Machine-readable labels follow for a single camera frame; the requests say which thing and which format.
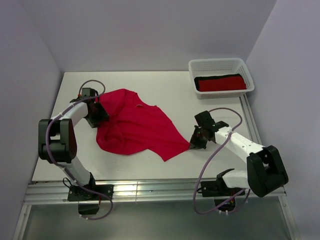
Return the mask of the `red t-shirt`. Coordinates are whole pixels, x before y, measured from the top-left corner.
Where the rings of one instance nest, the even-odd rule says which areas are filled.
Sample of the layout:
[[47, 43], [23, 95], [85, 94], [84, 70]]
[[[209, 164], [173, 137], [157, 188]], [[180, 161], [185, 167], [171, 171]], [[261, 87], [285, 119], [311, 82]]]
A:
[[246, 89], [246, 84], [240, 76], [198, 81], [198, 90], [200, 92], [236, 91]]
[[99, 102], [109, 115], [97, 129], [96, 142], [102, 150], [127, 156], [150, 150], [166, 162], [189, 149], [170, 118], [136, 92], [117, 89], [103, 94]]

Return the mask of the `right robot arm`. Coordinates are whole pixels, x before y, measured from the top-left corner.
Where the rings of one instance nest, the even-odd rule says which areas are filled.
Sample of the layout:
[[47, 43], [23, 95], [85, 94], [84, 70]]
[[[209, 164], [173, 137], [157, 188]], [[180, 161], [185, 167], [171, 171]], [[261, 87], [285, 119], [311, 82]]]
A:
[[203, 197], [233, 195], [245, 189], [262, 198], [289, 182], [280, 152], [273, 145], [257, 144], [228, 126], [218, 130], [195, 126], [190, 146], [205, 149], [207, 142], [227, 148], [245, 163], [246, 169], [229, 168], [217, 174], [216, 180], [201, 181], [200, 193]]

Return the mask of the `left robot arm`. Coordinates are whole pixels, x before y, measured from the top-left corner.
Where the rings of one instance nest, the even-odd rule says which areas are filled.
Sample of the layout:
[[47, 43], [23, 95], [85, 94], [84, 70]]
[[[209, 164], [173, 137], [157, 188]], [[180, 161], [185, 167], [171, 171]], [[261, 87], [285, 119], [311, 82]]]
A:
[[98, 188], [93, 174], [85, 169], [77, 157], [74, 127], [85, 119], [91, 128], [109, 120], [101, 103], [96, 101], [72, 102], [57, 116], [38, 123], [38, 155], [60, 168], [70, 182], [77, 186], [86, 200], [96, 197]]

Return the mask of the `rolled red t-shirt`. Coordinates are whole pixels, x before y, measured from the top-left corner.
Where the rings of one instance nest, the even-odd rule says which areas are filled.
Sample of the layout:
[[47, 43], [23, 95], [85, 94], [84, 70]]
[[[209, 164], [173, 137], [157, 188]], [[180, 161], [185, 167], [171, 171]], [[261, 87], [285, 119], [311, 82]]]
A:
[[246, 84], [240, 76], [198, 81], [198, 90], [200, 92], [236, 91], [246, 89]]

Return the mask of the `white plastic basket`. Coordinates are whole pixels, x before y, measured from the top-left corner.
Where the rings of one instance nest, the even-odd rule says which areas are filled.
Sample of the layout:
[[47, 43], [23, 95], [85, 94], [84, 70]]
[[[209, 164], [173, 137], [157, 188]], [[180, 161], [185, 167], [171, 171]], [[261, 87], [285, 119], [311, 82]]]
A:
[[198, 99], [240, 97], [255, 89], [240, 58], [194, 59], [188, 63], [191, 84]]

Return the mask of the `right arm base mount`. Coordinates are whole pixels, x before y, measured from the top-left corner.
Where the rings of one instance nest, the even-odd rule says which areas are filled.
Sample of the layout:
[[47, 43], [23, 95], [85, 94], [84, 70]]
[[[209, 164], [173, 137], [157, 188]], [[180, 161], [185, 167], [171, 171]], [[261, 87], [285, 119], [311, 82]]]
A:
[[[229, 188], [223, 182], [223, 176], [234, 170], [233, 168], [227, 169], [216, 176], [216, 180], [202, 180], [200, 182], [200, 187], [197, 189], [197, 193], [201, 194], [202, 197], [226, 197], [233, 196], [234, 194], [240, 192], [242, 189], [239, 187]], [[233, 212], [236, 210], [237, 202], [236, 199], [233, 198], [229, 202], [225, 203], [221, 207], [218, 208], [219, 211], [222, 212]]]

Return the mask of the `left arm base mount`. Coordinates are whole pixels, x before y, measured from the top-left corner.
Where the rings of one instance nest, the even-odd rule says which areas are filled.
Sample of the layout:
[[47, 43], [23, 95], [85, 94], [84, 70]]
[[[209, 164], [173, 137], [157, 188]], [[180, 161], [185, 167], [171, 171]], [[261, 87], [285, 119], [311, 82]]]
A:
[[[114, 186], [112, 184], [98, 184], [94, 189], [96, 192], [113, 197]], [[97, 193], [90, 193], [79, 186], [70, 186], [67, 196], [68, 202], [78, 202], [78, 213], [81, 215], [96, 215], [100, 210], [101, 201], [108, 199]]]

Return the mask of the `aluminium table frame rail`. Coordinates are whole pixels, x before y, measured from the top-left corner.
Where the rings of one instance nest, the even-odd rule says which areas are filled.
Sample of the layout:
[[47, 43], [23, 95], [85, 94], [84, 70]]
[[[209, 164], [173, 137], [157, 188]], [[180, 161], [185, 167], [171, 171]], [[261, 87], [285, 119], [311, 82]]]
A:
[[208, 157], [217, 149], [190, 150], [163, 162], [151, 151], [120, 156], [101, 151], [96, 130], [85, 120], [75, 127], [78, 156], [99, 185], [114, 186], [112, 213], [98, 221], [79, 217], [67, 201], [63, 173], [39, 160], [27, 187], [14, 233], [16, 240], [298, 240], [300, 234], [279, 188], [266, 197], [251, 194], [231, 214], [198, 215], [193, 191]]

